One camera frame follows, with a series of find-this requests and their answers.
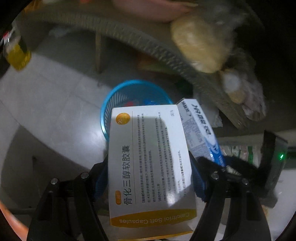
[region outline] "black device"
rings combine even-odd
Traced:
[[[273,133],[264,133],[263,162],[257,168],[237,157],[225,157],[226,165],[240,175],[228,173],[224,167],[191,153],[192,173],[198,170],[205,185],[206,202],[201,219],[190,241],[213,241],[221,220],[225,198],[231,198],[223,240],[270,241],[270,232],[259,199],[268,198],[283,164],[275,157],[287,152],[287,143]],[[29,228],[29,241],[74,241],[69,199],[74,206],[80,232],[85,241],[108,241],[94,208],[94,201],[103,195],[107,186],[108,157],[81,173],[74,180],[51,180],[37,206]],[[0,237],[3,241],[20,241],[5,217],[0,213]]]

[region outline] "orange object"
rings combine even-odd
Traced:
[[[116,117],[116,122],[119,125],[127,124],[131,119],[131,116],[128,113],[120,113]]]
[[[24,8],[24,12],[28,13],[28,12],[35,11],[40,7],[41,4],[42,4],[41,0],[33,0]]]
[[[16,233],[16,235],[22,240],[26,241],[29,229],[23,223],[21,223],[7,208],[6,206],[0,201],[0,210],[2,211],[4,217],[6,218],[7,222]]]
[[[118,190],[115,192],[115,201],[117,205],[121,204],[121,192]]]

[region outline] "blue plastic basket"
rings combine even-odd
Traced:
[[[108,94],[101,108],[101,127],[106,140],[109,141],[113,108],[172,103],[172,100],[162,88],[147,81],[128,80],[117,85]]]

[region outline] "white floor tile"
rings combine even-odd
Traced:
[[[99,74],[93,66],[74,90],[75,95],[99,108],[115,86],[126,80],[141,79],[130,49],[120,50],[118,46],[112,46],[108,51],[112,57],[106,69]]]
[[[88,76],[83,76],[78,83],[74,94],[83,100],[101,108],[107,94],[112,90],[107,84]]]
[[[57,84],[67,92],[72,92],[83,76],[77,70],[37,53],[32,53],[32,59],[27,68],[40,73],[47,80]]]
[[[0,82],[0,100],[13,117],[46,142],[68,93],[30,68]]]
[[[88,169],[102,162],[106,140],[99,115],[99,108],[71,95],[56,122],[49,146]]]
[[[13,118],[2,102],[0,102],[0,156],[3,158],[6,156],[6,152],[18,127],[19,123]]]
[[[90,31],[76,31],[58,38],[48,36],[36,52],[85,73],[95,62],[95,34]]]
[[[2,76],[2,78],[0,78],[0,82],[3,79],[11,79],[13,78],[18,72],[13,68],[13,67],[9,67],[9,69],[6,71],[6,73]]]
[[[268,209],[267,221],[275,240],[290,222],[296,210],[295,170],[283,170],[274,193],[278,197],[275,207]]]

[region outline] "white box with yellow stripe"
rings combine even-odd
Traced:
[[[184,221],[196,217],[195,194],[176,105],[112,110],[108,176],[110,224],[122,228],[119,239],[192,232]]]

